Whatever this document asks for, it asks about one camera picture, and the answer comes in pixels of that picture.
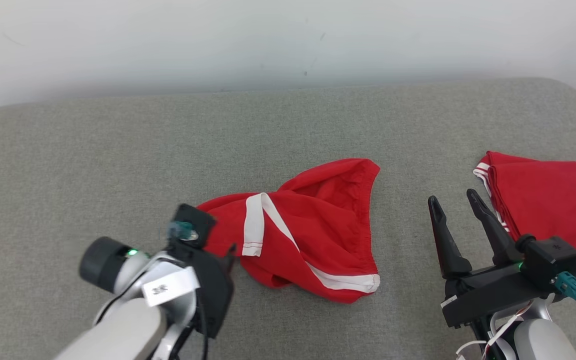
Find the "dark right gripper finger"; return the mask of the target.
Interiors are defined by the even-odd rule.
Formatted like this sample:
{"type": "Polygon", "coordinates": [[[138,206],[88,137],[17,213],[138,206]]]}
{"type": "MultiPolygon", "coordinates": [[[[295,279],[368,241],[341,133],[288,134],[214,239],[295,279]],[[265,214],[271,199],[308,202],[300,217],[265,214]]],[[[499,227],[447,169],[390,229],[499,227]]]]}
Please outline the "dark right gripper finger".
{"type": "Polygon", "coordinates": [[[428,198],[430,223],[438,256],[439,270],[444,280],[455,280],[473,271],[471,263],[462,257],[447,225],[447,217],[436,196],[428,198]]]}
{"type": "Polygon", "coordinates": [[[490,247],[493,251],[492,262],[496,267],[503,267],[510,264],[518,264],[523,260],[523,255],[515,248],[515,242],[502,226],[498,217],[485,201],[480,197],[475,189],[467,189],[466,197],[470,203],[471,210],[478,221],[480,221],[490,247]]]}

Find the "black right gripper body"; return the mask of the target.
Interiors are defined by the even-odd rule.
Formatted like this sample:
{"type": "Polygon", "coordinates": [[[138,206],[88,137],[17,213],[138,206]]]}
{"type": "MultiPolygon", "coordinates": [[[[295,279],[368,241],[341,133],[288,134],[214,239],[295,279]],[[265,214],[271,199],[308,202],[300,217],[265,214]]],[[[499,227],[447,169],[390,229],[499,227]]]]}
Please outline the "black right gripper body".
{"type": "Polygon", "coordinates": [[[545,290],[539,289],[521,272],[521,268],[521,263],[512,263],[504,267],[491,266],[474,272],[457,273],[441,264],[445,296],[447,299],[455,297],[442,307],[446,325],[459,328],[538,297],[553,295],[554,303],[565,298],[551,285],[545,290]]]}

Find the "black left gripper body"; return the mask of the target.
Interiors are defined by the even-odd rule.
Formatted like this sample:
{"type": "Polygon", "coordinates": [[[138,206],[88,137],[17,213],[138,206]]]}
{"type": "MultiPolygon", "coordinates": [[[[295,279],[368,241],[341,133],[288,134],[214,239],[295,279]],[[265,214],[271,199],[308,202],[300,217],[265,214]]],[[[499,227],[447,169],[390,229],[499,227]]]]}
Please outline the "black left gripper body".
{"type": "Polygon", "coordinates": [[[187,244],[170,244],[167,252],[192,267],[199,283],[199,295],[192,291],[172,300],[168,309],[171,318],[183,325],[194,325],[199,333],[215,339],[234,294],[231,271],[224,269],[224,256],[187,244]]]}

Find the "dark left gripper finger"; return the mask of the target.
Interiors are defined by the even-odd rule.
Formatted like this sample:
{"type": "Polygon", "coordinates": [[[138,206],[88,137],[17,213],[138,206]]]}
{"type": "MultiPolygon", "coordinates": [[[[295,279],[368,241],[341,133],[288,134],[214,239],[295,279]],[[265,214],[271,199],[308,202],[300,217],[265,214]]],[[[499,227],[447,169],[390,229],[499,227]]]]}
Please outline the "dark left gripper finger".
{"type": "Polygon", "coordinates": [[[226,255],[222,258],[223,266],[224,266],[224,269],[226,269],[226,271],[232,271],[233,270],[234,262],[237,258],[236,251],[237,251],[237,244],[233,243],[230,246],[230,248],[227,250],[226,255]]]}

